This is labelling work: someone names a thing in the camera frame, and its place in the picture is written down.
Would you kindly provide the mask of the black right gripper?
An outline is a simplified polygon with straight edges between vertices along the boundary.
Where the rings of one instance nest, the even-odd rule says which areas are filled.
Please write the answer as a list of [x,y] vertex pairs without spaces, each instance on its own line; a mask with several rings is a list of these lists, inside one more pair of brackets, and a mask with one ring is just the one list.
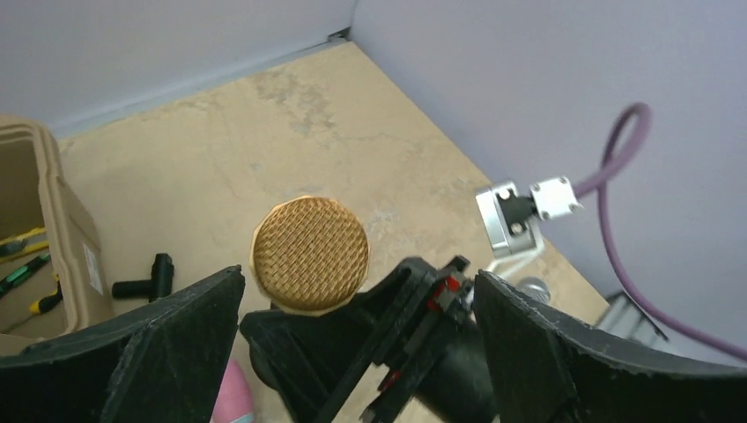
[[279,307],[246,314],[240,333],[262,382],[295,422],[330,422],[372,366],[387,373],[365,422],[391,422],[412,399],[445,422],[492,422],[497,402],[471,318],[469,261],[402,260],[387,277],[321,316]]

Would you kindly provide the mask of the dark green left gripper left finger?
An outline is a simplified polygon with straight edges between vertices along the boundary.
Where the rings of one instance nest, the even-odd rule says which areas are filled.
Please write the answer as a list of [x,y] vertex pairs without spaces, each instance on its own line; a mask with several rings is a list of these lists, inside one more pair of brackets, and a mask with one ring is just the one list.
[[206,422],[245,279],[218,271],[163,299],[1,360],[4,422]]

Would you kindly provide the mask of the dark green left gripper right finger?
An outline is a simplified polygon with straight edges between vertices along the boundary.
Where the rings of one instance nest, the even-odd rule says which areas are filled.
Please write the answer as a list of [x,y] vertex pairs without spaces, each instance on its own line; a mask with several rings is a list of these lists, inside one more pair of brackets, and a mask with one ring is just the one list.
[[489,271],[474,312],[503,422],[743,422],[746,371],[616,337]]

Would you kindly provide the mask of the pink microphone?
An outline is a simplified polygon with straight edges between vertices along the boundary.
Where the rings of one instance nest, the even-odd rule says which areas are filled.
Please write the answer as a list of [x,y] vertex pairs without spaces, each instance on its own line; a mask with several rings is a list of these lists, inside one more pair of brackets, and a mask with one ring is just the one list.
[[255,422],[255,405],[248,381],[235,359],[230,359],[211,415],[212,423]]

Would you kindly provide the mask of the gold microphone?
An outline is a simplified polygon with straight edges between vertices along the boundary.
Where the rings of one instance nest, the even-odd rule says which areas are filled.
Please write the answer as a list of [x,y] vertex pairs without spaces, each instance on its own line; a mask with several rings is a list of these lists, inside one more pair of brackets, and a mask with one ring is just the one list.
[[320,316],[351,301],[366,280],[370,245],[337,200],[303,196],[274,206],[254,231],[249,269],[262,295],[293,315]]

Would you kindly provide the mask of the silver mesh glitter microphone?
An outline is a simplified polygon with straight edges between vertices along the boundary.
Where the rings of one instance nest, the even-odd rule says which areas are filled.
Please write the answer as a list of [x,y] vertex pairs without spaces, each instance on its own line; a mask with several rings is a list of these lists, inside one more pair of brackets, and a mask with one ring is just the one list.
[[551,302],[551,292],[547,284],[536,277],[522,278],[515,286],[519,291],[528,297],[543,304]]

